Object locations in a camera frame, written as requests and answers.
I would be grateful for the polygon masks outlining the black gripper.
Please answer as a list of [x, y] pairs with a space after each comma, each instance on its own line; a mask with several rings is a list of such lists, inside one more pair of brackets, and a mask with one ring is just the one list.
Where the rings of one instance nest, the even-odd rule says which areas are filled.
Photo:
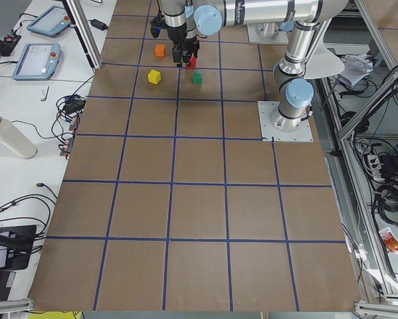
[[187, 64], [192, 56], [198, 57], [199, 40], [196, 28], [188, 30], [187, 25], [168, 27], [167, 34], [173, 42], [172, 57], [177, 67], [182, 67], [183, 62]]

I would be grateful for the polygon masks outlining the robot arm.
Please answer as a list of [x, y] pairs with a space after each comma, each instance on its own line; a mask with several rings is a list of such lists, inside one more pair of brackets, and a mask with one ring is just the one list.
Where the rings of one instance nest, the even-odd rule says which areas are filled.
[[193, 18], [193, 2], [183, 0], [162, 1], [167, 35], [173, 43], [173, 62], [182, 67], [195, 68], [199, 50], [197, 28]]
[[331, 20], [346, 1], [197, 1], [185, 9], [187, 22], [205, 36], [222, 27], [247, 25], [261, 41], [285, 44], [274, 67], [280, 103], [270, 115], [272, 126], [293, 132], [311, 109], [311, 79], [339, 75], [344, 63], [324, 44]]

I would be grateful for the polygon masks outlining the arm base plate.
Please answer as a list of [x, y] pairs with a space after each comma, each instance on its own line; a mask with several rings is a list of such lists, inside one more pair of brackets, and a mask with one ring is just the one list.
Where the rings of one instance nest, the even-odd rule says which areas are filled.
[[261, 23], [247, 25], [249, 43], [268, 45], [287, 45], [288, 35], [280, 30], [280, 23]]
[[284, 118], [279, 113], [279, 101], [258, 101], [261, 139], [264, 142], [313, 142], [306, 110], [297, 119]]

